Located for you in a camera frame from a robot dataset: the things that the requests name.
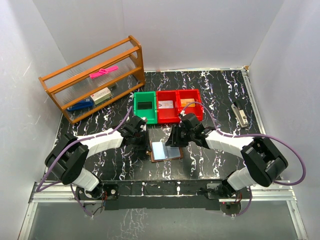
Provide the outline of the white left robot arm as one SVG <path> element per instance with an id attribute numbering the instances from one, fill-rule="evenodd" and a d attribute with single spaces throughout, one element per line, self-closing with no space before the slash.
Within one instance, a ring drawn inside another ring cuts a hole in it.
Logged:
<path id="1" fill-rule="evenodd" d="M 88 136 L 65 134 L 52 149 L 44 163 L 64 185 L 76 185 L 91 199 L 99 199 L 104 192 L 102 181 L 85 169 L 88 158 L 100 152 L 133 146 L 139 151 L 149 152 L 147 118 L 133 116 L 121 126 Z"/>

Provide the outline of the brown leather card holder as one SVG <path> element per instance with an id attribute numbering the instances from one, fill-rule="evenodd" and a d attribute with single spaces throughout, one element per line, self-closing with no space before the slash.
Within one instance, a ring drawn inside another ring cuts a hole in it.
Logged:
<path id="1" fill-rule="evenodd" d="M 183 157 L 183 151 L 182 151 L 182 149 L 180 147 L 166 146 L 166 149 L 167 149 L 167 159 L 154 161 L 153 152 L 151 152 L 151 155 L 150 155 L 151 161 L 153 163 L 156 163 L 156 162 L 163 162 L 163 161 L 181 159 Z"/>

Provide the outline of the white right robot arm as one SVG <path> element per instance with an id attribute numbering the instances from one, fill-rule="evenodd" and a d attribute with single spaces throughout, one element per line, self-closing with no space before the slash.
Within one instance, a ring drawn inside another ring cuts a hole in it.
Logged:
<path id="1" fill-rule="evenodd" d="M 242 158 L 245 167 L 230 173 L 215 188 L 201 191 L 220 198 L 233 199 L 241 189 L 253 185 L 269 187 L 288 167 L 288 161 L 267 137 L 228 137 L 215 127 L 204 127 L 195 114 L 181 117 L 174 124 L 165 143 L 168 147 L 184 148 L 194 142 L 206 149 L 220 150 Z"/>

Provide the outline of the gold card with magnetic stripe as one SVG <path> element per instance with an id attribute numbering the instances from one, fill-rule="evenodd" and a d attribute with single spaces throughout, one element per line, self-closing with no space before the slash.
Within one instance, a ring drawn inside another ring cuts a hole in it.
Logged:
<path id="1" fill-rule="evenodd" d="M 190 107 L 195 107 L 196 104 L 194 102 L 195 102 L 194 98 L 181 98 L 180 99 L 180 104 L 181 104 L 182 108 L 186 107 L 188 104 L 190 104 L 189 105 Z"/>

